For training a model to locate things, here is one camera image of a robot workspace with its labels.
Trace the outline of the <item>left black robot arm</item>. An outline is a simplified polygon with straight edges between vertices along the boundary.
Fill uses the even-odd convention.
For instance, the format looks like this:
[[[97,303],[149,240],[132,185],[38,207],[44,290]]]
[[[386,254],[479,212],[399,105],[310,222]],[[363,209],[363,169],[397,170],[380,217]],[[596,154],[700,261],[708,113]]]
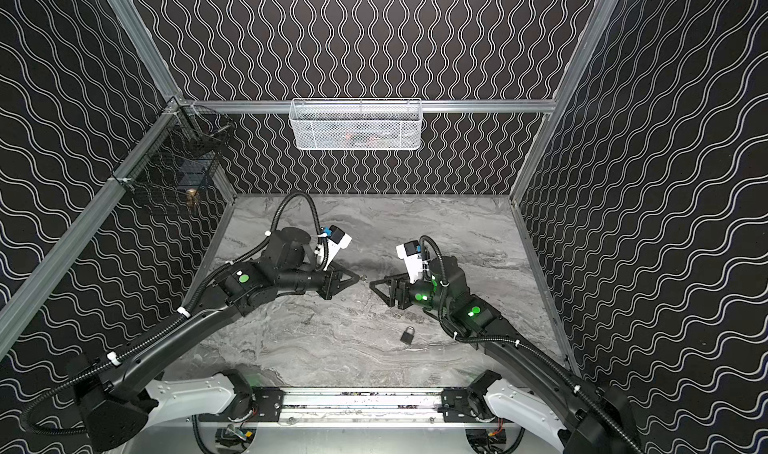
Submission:
[[[342,228],[321,225],[309,194],[289,194],[262,242],[216,268],[170,318],[29,402],[19,418],[22,429],[41,436],[85,435],[98,451],[124,444],[160,411],[151,382],[201,341],[280,297],[314,292],[330,300],[355,285],[359,276],[334,260],[351,241]],[[42,424],[39,408],[66,390],[74,395],[81,426]]]

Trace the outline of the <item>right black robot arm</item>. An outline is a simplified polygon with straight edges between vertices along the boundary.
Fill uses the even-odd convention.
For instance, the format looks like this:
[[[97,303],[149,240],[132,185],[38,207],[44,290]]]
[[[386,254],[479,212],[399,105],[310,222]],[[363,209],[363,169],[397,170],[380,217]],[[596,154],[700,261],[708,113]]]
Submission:
[[[453,256],[422,236],[402,244],[402,274],[370,282],[388,306],[419,306],[454,342],[469,345],[513,375],[492,372],[468,387],[478,421],[510,421],[559,453],[640,453],[628,399],[567,370],[527,340],[501,312],[474,294]]]

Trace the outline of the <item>black padlock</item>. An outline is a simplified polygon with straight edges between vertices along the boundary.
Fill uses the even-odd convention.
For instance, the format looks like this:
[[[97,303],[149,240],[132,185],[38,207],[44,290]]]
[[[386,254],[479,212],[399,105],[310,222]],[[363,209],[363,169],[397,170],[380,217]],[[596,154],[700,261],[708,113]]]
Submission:
[[[412,326],[407,327],[400,336],[400,342],[410,346],[415,337],[415,329]]]

